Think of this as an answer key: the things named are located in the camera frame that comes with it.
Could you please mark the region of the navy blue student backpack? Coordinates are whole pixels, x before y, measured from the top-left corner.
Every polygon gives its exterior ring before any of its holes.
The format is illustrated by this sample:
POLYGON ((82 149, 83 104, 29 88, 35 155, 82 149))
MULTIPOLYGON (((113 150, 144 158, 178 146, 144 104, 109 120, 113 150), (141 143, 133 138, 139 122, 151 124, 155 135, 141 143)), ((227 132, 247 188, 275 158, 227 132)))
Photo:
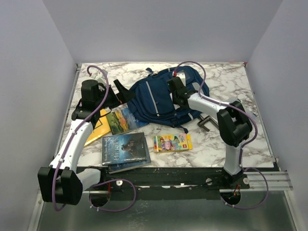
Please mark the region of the navy blue student backpack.
POLYGON ((199 90, 203 81, 197 70, 190 66, 172 67, 153 73, 150 68, 148 77, 137 82, 129 89, 135 97, 127 102, 134 117, 142 122, 155 123, 173 128, 198 118, 201 112, 189 108, 175 108, 167 82, 173 78, 174 70, 186 75, 188 90, 199 90))

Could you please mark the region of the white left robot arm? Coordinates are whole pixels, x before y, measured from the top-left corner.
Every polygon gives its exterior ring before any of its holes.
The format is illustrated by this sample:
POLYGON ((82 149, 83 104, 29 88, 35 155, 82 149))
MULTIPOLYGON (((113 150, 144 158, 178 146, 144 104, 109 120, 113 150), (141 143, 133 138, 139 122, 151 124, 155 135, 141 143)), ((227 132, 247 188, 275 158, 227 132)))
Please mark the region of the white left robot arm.
POLYGON ((85 143, 94 131, 104 108, 114 109, 135 97, 118 80, 114 80, 118 93, 108 83, 88 79, 81 84, 81 99, 71 116, 68 135, 58 154, 48 167, 38 171, 38 182, 44 202, 54 205, 77 205, 82 193, 89 187, 102 190, 107 179, 100 170, 87 168, 77 173, 77 164, 85 143))

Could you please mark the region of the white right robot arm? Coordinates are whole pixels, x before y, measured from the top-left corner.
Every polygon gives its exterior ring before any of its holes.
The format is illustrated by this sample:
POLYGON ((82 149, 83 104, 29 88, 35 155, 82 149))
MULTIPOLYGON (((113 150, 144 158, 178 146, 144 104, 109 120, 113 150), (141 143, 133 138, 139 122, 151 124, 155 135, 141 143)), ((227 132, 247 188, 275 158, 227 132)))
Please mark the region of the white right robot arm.
POLYGON ((220 136, 226 144, 223 166, 226 174, 222 175, 221 182, 224 187, 233 188, 239 183, 237 174, 242 171, 243 146, 249 143, 248 138, 256 123, 239 101, 221 102, 205 96, 200 90, 188 90, 179 77, 173 77, 167 84, 174 104, 217 120, 220 136))

